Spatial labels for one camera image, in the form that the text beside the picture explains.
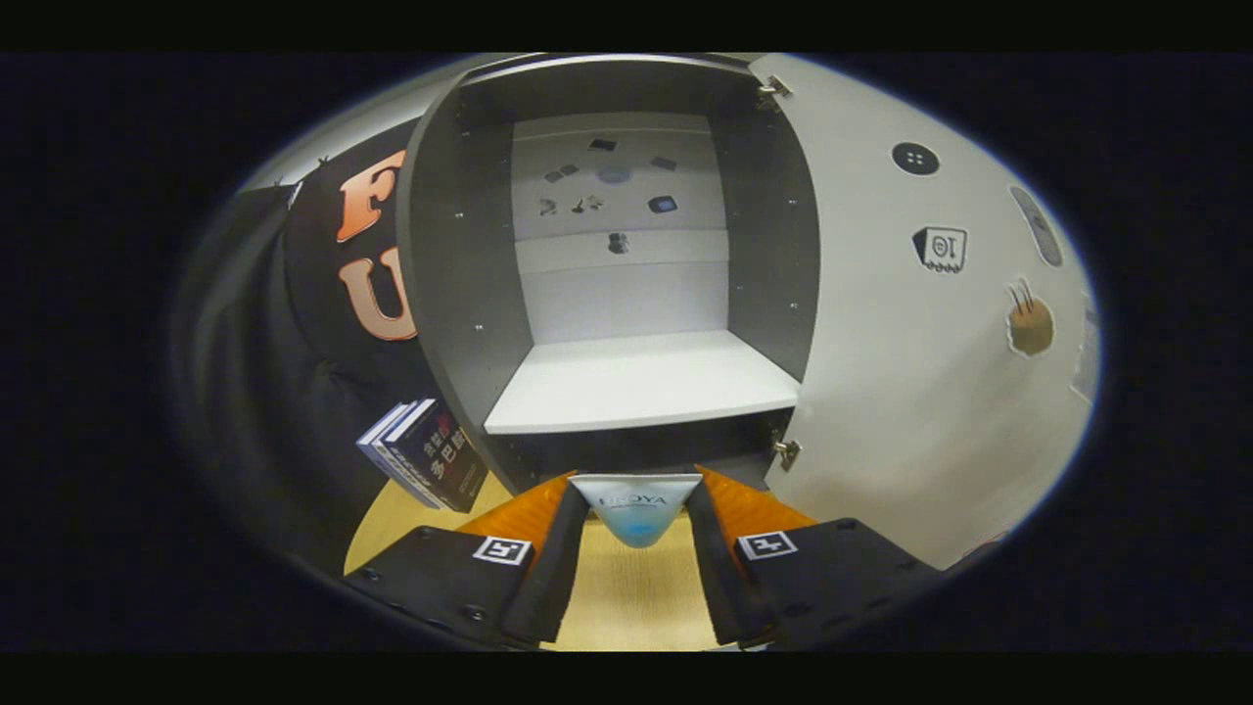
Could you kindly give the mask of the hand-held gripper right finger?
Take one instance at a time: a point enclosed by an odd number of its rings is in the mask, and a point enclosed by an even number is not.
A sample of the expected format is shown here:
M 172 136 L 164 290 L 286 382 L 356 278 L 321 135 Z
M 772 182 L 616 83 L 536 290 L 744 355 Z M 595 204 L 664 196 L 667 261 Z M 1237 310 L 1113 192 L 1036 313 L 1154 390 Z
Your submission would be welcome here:
M 818 521 L 695 470 L 685 513 L 718 642 L 834 647 L 895 619 L 944 577 L 860 518 Z

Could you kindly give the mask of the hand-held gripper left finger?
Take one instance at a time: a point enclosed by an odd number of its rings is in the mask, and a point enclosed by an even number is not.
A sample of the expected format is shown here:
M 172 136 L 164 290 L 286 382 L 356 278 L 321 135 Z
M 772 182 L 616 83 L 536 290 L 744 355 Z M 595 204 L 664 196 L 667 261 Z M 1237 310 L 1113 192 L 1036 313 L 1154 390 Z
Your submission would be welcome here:
M 412 528 L 345 581 L 457 647 L 536 650 L 568 614 L 586 513 L 565 473 L 460 528 Z

